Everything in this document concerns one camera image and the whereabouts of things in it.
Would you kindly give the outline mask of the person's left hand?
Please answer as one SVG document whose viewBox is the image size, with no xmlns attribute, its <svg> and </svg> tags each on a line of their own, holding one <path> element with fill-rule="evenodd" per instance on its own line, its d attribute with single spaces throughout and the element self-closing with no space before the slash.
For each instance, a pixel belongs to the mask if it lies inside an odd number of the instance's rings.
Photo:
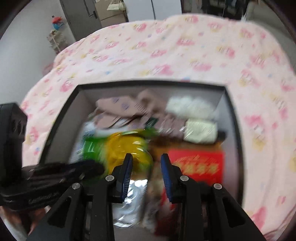
<svg viewBox="0 0 296 241">
<path fill-rule="evenodd" d="M 39 221 L 47 213 L 45 208 L 36 209 L 29 212 L 12 211 L 5 206 L 1 206 L 1 218 L 4 218 L 10 225 L 25 231 L 26 235 L 30 235 Z"/>
</svg>

